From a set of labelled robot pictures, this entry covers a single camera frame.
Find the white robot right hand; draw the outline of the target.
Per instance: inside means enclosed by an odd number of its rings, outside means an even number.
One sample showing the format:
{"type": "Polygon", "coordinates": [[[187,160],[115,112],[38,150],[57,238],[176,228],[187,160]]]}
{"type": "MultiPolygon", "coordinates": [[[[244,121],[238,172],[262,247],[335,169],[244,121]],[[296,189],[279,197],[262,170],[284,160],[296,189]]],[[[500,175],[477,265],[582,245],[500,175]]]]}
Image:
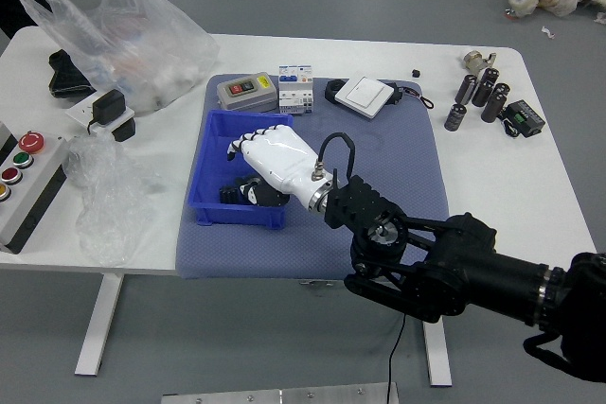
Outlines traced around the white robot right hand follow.
{"type": "Polygon", "coordinates": [[[295,196],[309,211],[322,211],[332,175],[290,126],[278,124],[243,134],[228,146],[227,160],[238,154],[273,189],[295,196]]]}

